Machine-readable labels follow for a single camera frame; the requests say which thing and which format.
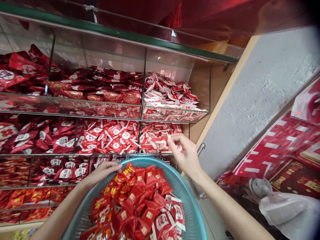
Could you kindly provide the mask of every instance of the basket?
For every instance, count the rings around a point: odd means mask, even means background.
[[[155,165],[162,168],[163,174],[173,188],[173,194],[182,200],[185,215],[186,232],[182,232],[183,239],[207,239],[207,232],[201,215],[198,203],[181,175],[166,162],[153,157],[132,157],[122,161],[122,170],[131,162],[134,167],[146,168]],[[98,183],[83,198],[77,212],[65,230],[62,240],[79,239],[80,234],[92,227],[89,215],[93,198],[100,196],[101,190],[112,180],[116,173],[110,174],[107,178]]]

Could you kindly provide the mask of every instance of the basket rim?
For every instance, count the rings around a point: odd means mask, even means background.
[[[170,172],[170,174],[174,175],[175,178],[179,179],[180,182],[182,183],[182,185],[184,186],[184,188],[187,191],[187,197],[190,198],[192,205],[193,205],[193,210],[194,210],[194,215],[196,216],[196,222],[199,225],[199,238],[198,239],[208,239],[207,237],[207,231],[206,231],[206,227],[203,221],[203,217],[201,214],[201,210],[200,207],[193,195],[193,192],[191,191],[190,187],[188,186],[188,184],[186,183],[186,181],[184,180],[184,178],[181,176],[181,174],[174,169],[171,165],[169,165],[168,163],[164,162],[163,160],[160,160],[158,158],[154,158],[154,157],[132,157],[132,158],[128,158],[126,160],[121,161],[120,163],[122,164],[122,168],[121,170],[124,170],[124,168],[127,166],[127,164],[129,162],[136,162],[136,161],[147,161],[151,164],[156,164],[158,166],[160,166],[163,169],[166,169],[168,172]],[[116,174],[116,172],[113,172],[111,174],[109,174],[106,178],[108,178],[109,176],[114,176]],[[85,208],[87,207],[87,201],[90,198],[90,196],[92,194],[95,194],[96,190],[101,188],[104,185],[104,180],[102,180],[101,182],[97,183],[86,195],[85,197],[82,199],[76,213],[74,214],[72,220],[70,221],[68,227],[66,228],[65,232],[63,233],[61,240],[70,240],[73,239],[74,237],[74,233],[77,229],[77,223],[80,221],[81,216],[83,211],[85,210]]]

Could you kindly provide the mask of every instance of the wooden trim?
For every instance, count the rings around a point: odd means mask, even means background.
[[[23,224],[14,224],[9,226],[0,227],[0,233],[3,232],[14,232],[22,229],[38,228],[44,222],[34,222],[34,223],[23,223]]]
[[[203,142],[204,140],[204,137],[206,136],[206,134],[208,133],[212,123],[213,123],[213,120],[216,118],[218,112],[220,111],[224,101],[226,100],[233,84],[235,83],[236,79],[238,78],[244,64],[246,63],[247,59],[249,58],[254,46],[256,45],[258,39],[259,39],[260,36],[253,36],[250,38],[248,44],[247,44],[247,47],[245,48],[237,66],[235,67],[225,89],[223,90],[220,98],[219,98],[219,101],[217,102],[217,105],[215,106],[215,108],[212,110],[212,113],[208,119],[208,122],[206,124],[206,126],[204,127],[198,141],[197,141],[197,148],[200,147],[201,143]]]

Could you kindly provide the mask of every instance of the fan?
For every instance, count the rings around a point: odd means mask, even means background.
[[[245,191],[248,196],[243,196],[244,198],[259,203],[262,198],[271,195],[272,186],[265,178],[250,178],[246,184]]]

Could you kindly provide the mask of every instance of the textured wall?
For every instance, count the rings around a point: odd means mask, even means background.
[[[320,65],[313,27],[259,38],[214,120],[200,155],[215,179],[292,99]]]

